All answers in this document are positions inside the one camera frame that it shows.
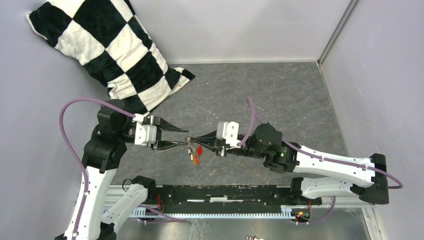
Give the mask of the red key tag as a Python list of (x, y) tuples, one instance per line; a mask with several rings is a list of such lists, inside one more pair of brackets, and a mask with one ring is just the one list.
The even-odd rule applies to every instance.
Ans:
[(198, 157), (200, 157), (203, 154), (203, 147), (201, 145), (199, 145), (196, 148), (196, 154), (197, 154)]

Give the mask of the yellow key tag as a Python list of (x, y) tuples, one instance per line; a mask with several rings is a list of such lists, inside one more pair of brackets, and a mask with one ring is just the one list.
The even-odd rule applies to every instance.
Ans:
[(197, 155), (192, 155), (191, 156), (191, 160), (196, 165), (199, 165), (200, 164), (199, 157)]

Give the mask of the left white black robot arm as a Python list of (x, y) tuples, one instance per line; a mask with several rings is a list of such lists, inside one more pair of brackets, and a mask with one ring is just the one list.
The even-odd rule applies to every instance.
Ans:
[(158, 116), (131, 113), (124, 101), (118, 99), (101, 101), (97, 120), (82, 157), (76, 158), (82, 173), (81, 186), (71, 221), (58, 236), (60, 240), (114, 240), (142, 203), (157, 204), (153, 212), (164, 213), (165, 205), (155, 180), (143, 176), (132, 178), (124, 195), (109, 210), (104, 211), (104, 205), (127, 144), (169, 149), (178, 143), (163, 141), (162, 132), (180, 129)]

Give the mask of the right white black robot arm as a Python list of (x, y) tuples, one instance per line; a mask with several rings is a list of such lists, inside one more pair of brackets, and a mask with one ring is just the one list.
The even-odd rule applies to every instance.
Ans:
[(316, 174), (319, 178), (292, 179), (289, 199), (302, 204), (307, 199), (353, 196), (366, 203), (387, 205), (389, 186), (386, 157), (348, 157), (320, 152), (295, 142), (283, 141), (283, 134), (269, 123), (258, 125), (248, 136), (238, 133), (239, 124), (222, 121), (217, 130), (203, 136), (189, 137), (217, 156), (228, 154), (263, 160), (272, 172)]

